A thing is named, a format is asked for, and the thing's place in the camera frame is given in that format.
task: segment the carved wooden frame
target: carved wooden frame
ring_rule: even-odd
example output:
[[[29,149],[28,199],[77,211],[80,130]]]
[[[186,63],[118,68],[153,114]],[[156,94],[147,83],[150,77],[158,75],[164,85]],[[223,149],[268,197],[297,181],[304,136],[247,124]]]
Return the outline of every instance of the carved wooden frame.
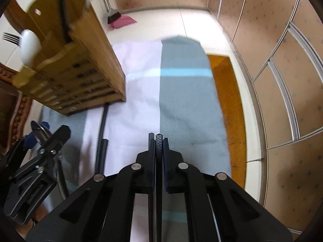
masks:
[[[0,64],[0,80],[12,85],[12,78],[17,72],[13,69],[6,67],[3,64]],[[32,99],[26,95],[23,95],[22,92],[18,91],[18,100],[16,103],[15,111],[12,114],[10,120],[10,127],[8,130],[8,143],[7,150],[10,148],[12,143],[17,139],[23,136],[23,130],[28,118]]]

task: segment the pink dustpan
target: pink dustpan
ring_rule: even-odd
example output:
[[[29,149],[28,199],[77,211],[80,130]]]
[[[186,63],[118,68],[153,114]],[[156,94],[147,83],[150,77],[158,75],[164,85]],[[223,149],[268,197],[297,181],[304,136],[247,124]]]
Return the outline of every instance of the pink dustpan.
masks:
[[[132,23],[136,23],[137,21],[133,20],[130,16],[128,15],[122,15],[119,17],[117,20],[115,20],[113,23],[111,23],[111,27],[113,28],[120,28]]]

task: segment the fork tines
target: fork tines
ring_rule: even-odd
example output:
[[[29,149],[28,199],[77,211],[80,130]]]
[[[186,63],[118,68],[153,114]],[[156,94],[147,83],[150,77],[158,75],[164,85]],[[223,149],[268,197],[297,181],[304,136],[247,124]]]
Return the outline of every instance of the fork tines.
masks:
[[[11,43],[14,43],[15,45],[19,46],[19,40],[20,37],[18,35],[12,34],[12,33],[3,33],[2,39]]]

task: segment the round metal bolt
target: round metal bolt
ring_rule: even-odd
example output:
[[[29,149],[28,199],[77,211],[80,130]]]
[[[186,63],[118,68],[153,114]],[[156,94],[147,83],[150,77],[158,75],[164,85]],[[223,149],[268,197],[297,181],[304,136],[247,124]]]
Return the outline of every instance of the round metal bolt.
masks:
[[[188,169],[188,164],[187,164],[187,163],[182,162],[182,163],[179,163],[179,164],[178,164],[178,167],[179,167],[180,169]]]
[[[216,177],[220,180],[226,180],[228,176],[225,173],[218,173]]]
[[[96,174],[93,177],[93,179],[94,179],[95,182],[101,182],[104,179],[104,175],[102,175],[102,174]]]
[[[41,166],[40,168],[37,168],[37,172],[40,174],[45,170],[45,168],[43,166]]]
[[[139,170],[141,168],[141,165],[139,163],[134,163],[131,165],[131,168],[133,170]]]

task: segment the wooden box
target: wooden box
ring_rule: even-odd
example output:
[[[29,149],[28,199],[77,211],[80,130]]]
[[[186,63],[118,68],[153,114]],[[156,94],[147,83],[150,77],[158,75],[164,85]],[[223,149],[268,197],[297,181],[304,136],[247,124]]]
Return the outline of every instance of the wooden box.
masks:
[[[93,8],[66,0],[72,43],[65,43],[58,0],[36,0],[26,26],[42,43],[30,68],[14,77],[24,94],[69,115],[106,102],[125,101],[125,75]]]

